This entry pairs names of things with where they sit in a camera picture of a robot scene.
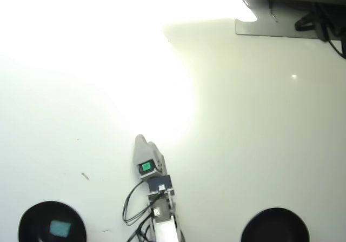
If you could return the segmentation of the grey gripper green label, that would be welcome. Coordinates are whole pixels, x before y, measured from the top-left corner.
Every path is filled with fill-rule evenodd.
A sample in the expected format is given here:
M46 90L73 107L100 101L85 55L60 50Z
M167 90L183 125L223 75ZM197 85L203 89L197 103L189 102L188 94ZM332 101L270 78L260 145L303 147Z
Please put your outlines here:
M148 145L150 146L156 161L148 160ZM164 156L153 142L148 142L143 135L137 135L134 145L134 164L138 165L139 177L150 179L166 175L166 165Z

